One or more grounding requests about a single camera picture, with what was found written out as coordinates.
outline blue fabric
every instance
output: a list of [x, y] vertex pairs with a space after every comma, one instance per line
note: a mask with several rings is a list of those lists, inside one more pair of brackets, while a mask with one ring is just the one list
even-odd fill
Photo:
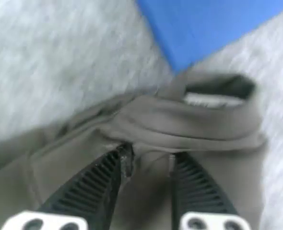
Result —
[[137, 0], [174, 72], [283, 10], [283, 0]]

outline gray hoodie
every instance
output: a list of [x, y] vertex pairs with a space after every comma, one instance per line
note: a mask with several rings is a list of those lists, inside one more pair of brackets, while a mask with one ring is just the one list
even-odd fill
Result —
[[[155, 201], [171, 167], [168, 156], [179, 151], [190, 152], [258, 229], [265, 138], [256, 91], [241, 75], [182, 74], [155, 93], [115, 96], [65, 124], [0, 145], [0, 226], [10, 215], [38, 209], [125, 141], [138, 170], [123, 184], [111, 229], [171, 229], [169, 198]], [[150, 214], [153, 205], [158, 209]]]

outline white plastic piece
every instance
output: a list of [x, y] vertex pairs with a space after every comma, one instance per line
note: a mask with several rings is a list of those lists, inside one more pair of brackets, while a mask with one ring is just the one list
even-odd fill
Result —
[[67, 224], [76, 225], [77, 230], [88, 230], [87, 222], [83, 218], [31, 211], [24, 211], [9, 218], [1, 230], [24, 230], [28, 223], [36, 219], [43, 222], [40, 230], [61, 230]]
[[188, 212], [182, 216], [179, 230], [251, 230], [251, 228], [247, 221], [239, 216]]

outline heather gray carpet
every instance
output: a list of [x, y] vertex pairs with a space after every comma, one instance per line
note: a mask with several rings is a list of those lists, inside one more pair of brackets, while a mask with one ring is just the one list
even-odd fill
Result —
[[[194, 67], [260, 83], [262, 230], [283, 229], [283, 13]], [[0, 141], [172, 78], [132, 0], [0, 0]]]

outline gray fabric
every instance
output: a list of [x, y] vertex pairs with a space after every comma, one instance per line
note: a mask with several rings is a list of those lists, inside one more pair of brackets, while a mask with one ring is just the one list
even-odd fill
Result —
[[[63, 125], [38, 132], [32, 142], [37, 141], [35, 146], [41, 149], [29, 150], [28, 145], [24, 149], [18, 146], [18, 149], [13, 149], [13, 154], [1, 154], [0, 223], [24, 208], [38, 208], [94, 159], [122, 141], [129, 141], [133, 143], [140, 170], [125, 185], [123, 194], [132, 194], [130, 188], [137, 185], [135, 196], [141, 192], [151, 200], [157, 191], [162, 191], [160, 185], [164, 184], [168, 175], [168, 153], [180, 150], [191, 151], [192, 154], [203, 152], [200, 161], [212, 171], [218, 183], [234, 199], [240, 214], [248, 218], [256, 229], [262, 208], [257, 186], [260, 161], [255, 160], [260, 159], [257, 157], [259, 153], [242, 152], [238, 158], [234, 153], [252, 151], [264, 144], [265, 139], [259, 132], [261, 117], [256, 103], [256, 86], [240, 75], [209, 75], [196, 82], [199, 78], [198, 74], [184, 74], [154, 95], [136, 92], [114, 97]], [[240, 96], [244, 103], [214, 109], [189, 105], [182, 99], [192, 89]], [[211, 156], [204, 157], [208, 151], [216, 152], [214, 160], [211, 161]], [[224, 176], [226, 169], [233, 171], [230, 172], [233, 177]], [[8, 182], [9, 175], [16, 184]], [[247, 189], [244, 183], [253, 186]], [[131, 204], [130, 197], [121, 196], [125, 198], [119, 198], [115, 211], [117, 220], [123, 217], [123, 210], [131, 213], [126, 205], [122, 205], [123, 199]], [[140, 211], [144, 211], [146, 219], [146, 209], [148, 204], [152, 204], [141, 197], [140, 201], [145, 204]], [[134, 218], [136, 216], [126, 217], [127, 223], [121, 229], [126, 226], [132, 229], [130, 222], [135, 223]]]

